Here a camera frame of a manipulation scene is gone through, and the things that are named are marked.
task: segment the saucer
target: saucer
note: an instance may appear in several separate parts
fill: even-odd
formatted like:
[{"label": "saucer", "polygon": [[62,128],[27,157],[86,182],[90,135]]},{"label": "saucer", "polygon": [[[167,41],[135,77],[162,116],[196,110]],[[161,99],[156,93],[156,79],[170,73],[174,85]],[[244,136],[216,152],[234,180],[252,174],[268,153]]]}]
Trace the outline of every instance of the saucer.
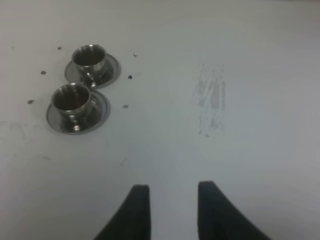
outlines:
[{"label": "saucer", "polygon": [[64,76],[69,83],[85,84],[90,89],[106,87],[118,79],[121,73],[121,67],[119,62],[109,54],[105,56],[105,60],[111,64],[112,70],[106,71],[102,77],[94,81],[83,76],[72,61],[66,66]]},{"label": "saucer", "polygon": [[49,126],[57,132],[78,135],[100,127],[109,117],[111,105],[109,100],[98,91],[91,91],[92,112],[80,124],[65,120],[50,104],[46,111]]}]

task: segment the white table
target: white table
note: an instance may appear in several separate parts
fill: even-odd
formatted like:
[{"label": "white table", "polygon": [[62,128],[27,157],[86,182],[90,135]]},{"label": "white table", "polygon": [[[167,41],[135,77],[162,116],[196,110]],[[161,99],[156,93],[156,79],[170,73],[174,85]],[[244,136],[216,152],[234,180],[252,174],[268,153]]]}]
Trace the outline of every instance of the white table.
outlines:
[{"label": "white table", "polygon": [[[0,1],[0,239],[91,240],[147,184],[152,239],[195,240],[203,180],[272,239],[318,239],[319,12],[317,1]],[[111,115],[59,134],[46,110],[86,44],[121,64],[100,90]]]}]

